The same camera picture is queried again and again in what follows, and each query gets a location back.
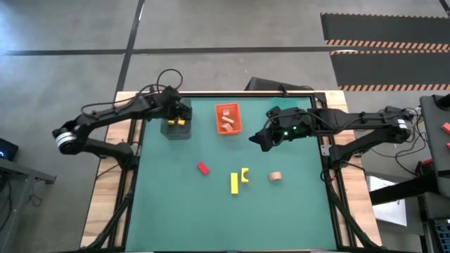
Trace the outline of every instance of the small red cube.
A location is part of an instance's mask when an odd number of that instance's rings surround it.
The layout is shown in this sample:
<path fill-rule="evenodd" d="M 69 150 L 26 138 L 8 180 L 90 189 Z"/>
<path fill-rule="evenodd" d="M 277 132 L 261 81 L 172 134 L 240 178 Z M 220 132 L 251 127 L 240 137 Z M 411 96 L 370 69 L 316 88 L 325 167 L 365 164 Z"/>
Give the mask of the small red cube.
<path fill-rule="evenodd" d="M 200 170 L 200 172 L 202 172 L 203 175 L 208 175 L 208 173 L 210 172 L 210 169 L 208 169 L 208 167 L 206 167 L 203 162 L 197 163 L 197 168 Z"/>
<path fill-rule="evenodd" d="M 450 134 L 450 123 L 445 122 L 442 126 L 441 126 L 442 130 L 444 130 L 446 133 Z"/>

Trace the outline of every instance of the white paper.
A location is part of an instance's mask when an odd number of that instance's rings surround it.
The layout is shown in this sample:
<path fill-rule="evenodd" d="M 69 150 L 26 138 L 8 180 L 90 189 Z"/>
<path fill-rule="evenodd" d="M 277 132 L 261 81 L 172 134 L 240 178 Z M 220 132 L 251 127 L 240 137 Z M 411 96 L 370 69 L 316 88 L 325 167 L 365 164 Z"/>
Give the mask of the white paper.
<path fill-rule="evenodd" d="M 368 184 L 369 190 L 372 191 L 387 186 L 393 186 L 396 183 L 379 179 L 374 176 L 369 176 Z M 373 212 L 375 213 L 376 219 L 406 226 L 405 200 L 397 200 L 394 202 L 373 206 Z"/>

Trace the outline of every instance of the black and orange striped mat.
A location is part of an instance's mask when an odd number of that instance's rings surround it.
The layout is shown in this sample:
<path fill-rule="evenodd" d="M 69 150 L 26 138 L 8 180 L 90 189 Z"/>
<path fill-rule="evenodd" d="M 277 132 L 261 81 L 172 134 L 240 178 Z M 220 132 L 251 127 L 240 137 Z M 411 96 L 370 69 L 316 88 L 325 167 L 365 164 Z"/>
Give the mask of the black and orange striped mat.
<path fill-rule="evenodd" d="M 450 19 L 322 13 L 325 42 L 373 47 L 330 53 L 345 91 L 450 90 Z"/>

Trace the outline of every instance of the wooden table frame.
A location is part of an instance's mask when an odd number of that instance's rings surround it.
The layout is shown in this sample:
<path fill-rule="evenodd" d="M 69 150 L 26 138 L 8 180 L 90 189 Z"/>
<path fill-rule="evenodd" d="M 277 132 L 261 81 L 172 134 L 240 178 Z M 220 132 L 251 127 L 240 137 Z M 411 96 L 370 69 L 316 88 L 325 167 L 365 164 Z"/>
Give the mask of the wooden table frame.
<path fill-rule="evenodd" d="M 204 96 L 208 94 L 211 94 L 212 96 L 214 94 L 223 96 L 276 96 L 276 94 L 281 94 L 281 91 L 185 91 L 181 93 L 186 95 L 196 94 Z M 290 91 L 289 93 L 292 95 L 322 93 L 325 94 L 326 97 L 326 107 L 341 109 L 345 112 L 348 112 L 343 91 Z M 118 92 L 116 100 L 119 101 L 125 98 L 130 98 L 135 94 L 136 92 L 133 91 Z M 134 131 L 130 131 L 131 125 L 134 127 Z M 116 124 L 111 124 L 108 127 L 105 141 L 109 143 L 119 143 L 122 141 L 126 141 L 126 137 L 129 137 L 128 141 L 130 142 L 139 141 L 139 136 L 141 135 L 141 125 L 142 122 L 140 120 L 138 120 L 137 122 L 126 120 L 123 122 L 118 122 Z M 343 131 L 334 136 L 334 141 L 336 144 L 344 145 L 353 140 L 353 131 Z M 361 160 L 359 158 L 353 157 L 350 162 L 352 164 L 361 165 Z M 116 161 L 111 157 L 102 159 L 99 164 L 97 173 L 102 173 L 115 164 Z M 119 188 L 120 179 L 125 179 L 122 180 L 122 189 L 126 193 L 129 190 L 132 174 L 132 171 L 128 171 L 126 173 L 122 172 L 118 167 L 102 175 L 102 177 L 100 177 L 95 182 L 89 212 L 87 214 L 84 227 L 84 233 L 80 244 L 81 247 L 85 247 L 92 241 L 94 241 L 96 236 L 107 224 L 113 214 L 116 201 L 120 200 L 124 195 L 123 192 L 117 191 L 117 189 Z M 345 198 L 347 198 L 346 203 L 348 204 L 347 206 L 349 207 L 350 214 L 354 217 L 356 222 L 360 225 L 367 236 L 376 244 L 381 245 L 380 234 L 378 232 L 377 223 L 373 214 L 373 208 L 371 199 L 368 194 L 364 172 L 360 169 L 348 166 L 341 169 L 341 171 L 337 173 L 336 178 L 337 180 L 333 181 L 333 186 L 335 187 L 336 193 L 340 194 L 341 198 L 344 198 L 344 200 Z M 337 220 L 340 230 L 337 234 L 340 234 L 341 245 L 355 246 L 354 237 L 352 233 L 348 233 L 348 227 L 342 215 L 338 210 L 335 211 L 335 213 L 337 214 Z M 110 245 L 120 245 L 121 243 L 124 244 L 122 235 L 124 232 L 126 220 L 128 220 L 129 218 L 129 214 L 127 213 L 128 212 L 122 215 L 117 227 L 117 234 L 115 235 L 115 239 L 111 241 Z M 356 245 L 361 246 L 361 243 L 357 241 L 357 239 Z"/>

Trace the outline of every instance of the orange plastic tray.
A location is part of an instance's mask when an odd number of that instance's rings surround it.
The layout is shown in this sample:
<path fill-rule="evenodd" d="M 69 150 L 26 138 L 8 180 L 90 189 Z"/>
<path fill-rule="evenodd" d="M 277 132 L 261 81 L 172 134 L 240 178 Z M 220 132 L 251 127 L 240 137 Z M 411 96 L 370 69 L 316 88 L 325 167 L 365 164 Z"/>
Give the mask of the orange plastic tray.
<path fill-rule="evenodd" d="M 222 119 L 222 112 L 224 110 L 229 110 L 230 115 L 225 116 L 234 121 L 231 126 L 233 127 L 233 131 L 227 131 L 223 129 L 221 126 L 225 123 Z M 239 104 L 237 103 L 229 103 L 223 105 L 216 105 L 216 123 L 217 123 L 217 132 L 221 135 L 229 135 L 229 134 L 239 134 L 242 131 L 242 122 L 240 121 L 240 113 L 239 113 Z"/>

